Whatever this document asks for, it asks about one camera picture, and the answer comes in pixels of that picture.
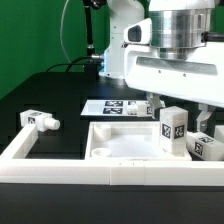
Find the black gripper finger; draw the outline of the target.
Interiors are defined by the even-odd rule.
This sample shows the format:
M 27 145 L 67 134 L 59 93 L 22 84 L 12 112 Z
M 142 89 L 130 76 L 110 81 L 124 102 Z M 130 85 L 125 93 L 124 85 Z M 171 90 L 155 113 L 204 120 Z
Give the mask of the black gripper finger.
M 151 92 L 146 94 L 146 98 L 151 107 L 152 117 L 156 119 L 158 117 L 159 110 L 165 107 L 165 102 L 160 99 L 159 94 Z
M 196 122 L 197 122 L 197 131 L 205 132 L 208 127 L 208 120 L 214 112 L 214 107 L 207 104 L 198 104 L 198 109 L 200 111 Z

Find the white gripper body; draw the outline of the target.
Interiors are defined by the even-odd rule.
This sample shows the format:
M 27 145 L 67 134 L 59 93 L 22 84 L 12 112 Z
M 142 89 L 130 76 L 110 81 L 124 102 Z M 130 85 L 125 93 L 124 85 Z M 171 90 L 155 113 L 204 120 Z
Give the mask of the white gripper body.
M 156 48 L 129 45 L 124 73 L 131 88 L 224 108 L 224 43 L 193 49 L 185 61 L 160 59 Z

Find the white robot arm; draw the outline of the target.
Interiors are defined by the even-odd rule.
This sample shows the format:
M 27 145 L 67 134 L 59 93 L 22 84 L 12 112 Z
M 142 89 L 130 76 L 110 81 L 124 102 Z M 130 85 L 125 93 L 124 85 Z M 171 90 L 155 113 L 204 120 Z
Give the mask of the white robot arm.
M 214 32 L 220 0 L 108 0 L 110 44 L 100 76 L 145 91 L 153 109 L 162 95 L 197 102 L 197 129 L 224 108 L 224 34 Z

